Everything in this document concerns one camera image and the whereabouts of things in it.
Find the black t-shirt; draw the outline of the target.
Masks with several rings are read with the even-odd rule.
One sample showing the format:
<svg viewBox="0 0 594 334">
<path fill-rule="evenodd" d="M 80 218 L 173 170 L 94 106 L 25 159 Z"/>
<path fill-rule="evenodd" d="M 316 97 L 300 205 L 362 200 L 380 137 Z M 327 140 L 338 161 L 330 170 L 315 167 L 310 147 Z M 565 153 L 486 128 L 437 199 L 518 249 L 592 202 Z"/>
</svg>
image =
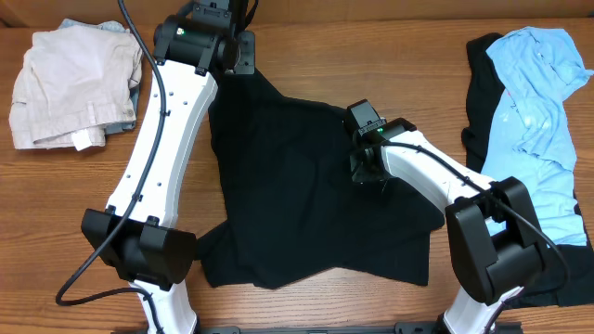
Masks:
<svg viewBox="0 0 594 334">
<path fill-rule="evenodd" d="M 199 240 L 212 287 L 278 289 L 334 267 L 424 286 L 441 212 L 398 179 L 356 183 L 343 110 L 221 78 L 209 109 L 226 219 Z"/>
</svg>

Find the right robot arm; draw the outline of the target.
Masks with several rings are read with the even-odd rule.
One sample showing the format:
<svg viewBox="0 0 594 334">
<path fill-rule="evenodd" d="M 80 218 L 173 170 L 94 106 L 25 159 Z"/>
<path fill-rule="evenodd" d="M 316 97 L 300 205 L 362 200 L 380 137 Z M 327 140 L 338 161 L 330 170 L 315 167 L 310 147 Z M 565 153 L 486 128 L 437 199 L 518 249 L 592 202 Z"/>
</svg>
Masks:
<svg viewBox="0 0 594 334">
<path fill-rule="evenodd" d="M 365 99 L 348 107 L 344 126 L 358 164 L 407 182 L 445 217 L 457 297 L 436 321 L 398 323 L 395 332 L 523 334 L 521 323 L 497 318 L 545 271 L 545 253 L 554 245 L 526 186 L 515 177 L 496 181 L 468 169 L 414 124 L 386 121 Z"/>
</svg>

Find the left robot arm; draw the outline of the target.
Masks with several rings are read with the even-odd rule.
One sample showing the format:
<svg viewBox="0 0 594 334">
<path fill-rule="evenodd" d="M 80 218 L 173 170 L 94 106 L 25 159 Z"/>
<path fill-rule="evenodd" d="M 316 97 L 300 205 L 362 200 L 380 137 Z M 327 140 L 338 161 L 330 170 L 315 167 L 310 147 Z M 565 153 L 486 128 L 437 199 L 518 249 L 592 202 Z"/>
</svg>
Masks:
<svg viewBox="0 0 594 334">
<path fill-rule="evenodd" d="M 139 297 L 148 333 L 197 333 L 185 278 L 197 238 L 176 229 L 187 163 L 218 79 L 254 72 L 256 3 L 191 1 L 160 24 L 151 97 L 123 177 L 102 211 L 84 213 L 82 231 L 94 258 Z"/>
</svg>

